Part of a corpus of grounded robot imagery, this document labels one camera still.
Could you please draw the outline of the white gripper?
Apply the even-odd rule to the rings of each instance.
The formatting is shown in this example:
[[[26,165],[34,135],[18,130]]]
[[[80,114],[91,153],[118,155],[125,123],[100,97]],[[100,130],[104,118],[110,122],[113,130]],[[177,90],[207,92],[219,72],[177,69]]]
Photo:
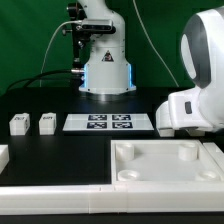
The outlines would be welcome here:
[[[199,110],[200,92],[200,88],[194,87],[168,96],[170,120],[174,130],[213,130],[213,125],[202,116]]]

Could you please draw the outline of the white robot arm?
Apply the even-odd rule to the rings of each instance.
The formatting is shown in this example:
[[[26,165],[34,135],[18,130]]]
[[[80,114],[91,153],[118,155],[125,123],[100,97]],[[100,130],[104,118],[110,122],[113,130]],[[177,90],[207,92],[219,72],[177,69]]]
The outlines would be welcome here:
[[[224,129],[224,6],[189,19],[180,52],[195,87],[168,96],[172,127]]]

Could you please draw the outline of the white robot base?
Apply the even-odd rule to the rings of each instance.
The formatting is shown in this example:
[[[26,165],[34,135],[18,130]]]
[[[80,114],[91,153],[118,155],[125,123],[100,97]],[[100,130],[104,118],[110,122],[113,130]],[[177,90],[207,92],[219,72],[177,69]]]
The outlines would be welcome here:
[[[91,94],[123,94],[134,91],[131,65],[125,58],[125,21],[110,10],[105,0],[78,0],[88,20],[109,20],[114,34],[94,34],[90,57],[84,65],[82,92]]]

